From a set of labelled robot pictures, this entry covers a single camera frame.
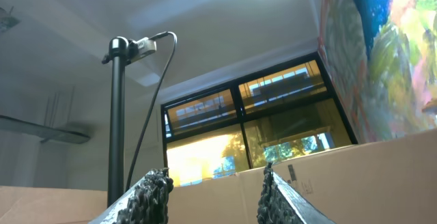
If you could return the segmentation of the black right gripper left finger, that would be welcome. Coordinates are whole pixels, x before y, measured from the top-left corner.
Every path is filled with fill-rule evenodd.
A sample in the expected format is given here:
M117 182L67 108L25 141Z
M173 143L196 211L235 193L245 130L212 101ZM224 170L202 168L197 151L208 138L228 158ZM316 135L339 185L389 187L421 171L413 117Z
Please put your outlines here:
M167 224L172 190L168 168L152 169L89 224Z

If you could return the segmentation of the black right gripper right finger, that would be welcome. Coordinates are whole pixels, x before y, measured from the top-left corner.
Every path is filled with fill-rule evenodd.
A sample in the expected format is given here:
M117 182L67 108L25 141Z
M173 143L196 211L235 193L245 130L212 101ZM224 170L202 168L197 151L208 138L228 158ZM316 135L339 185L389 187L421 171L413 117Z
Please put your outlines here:
M272 169L264 168L261 197L258 201L259 224L335 224Z

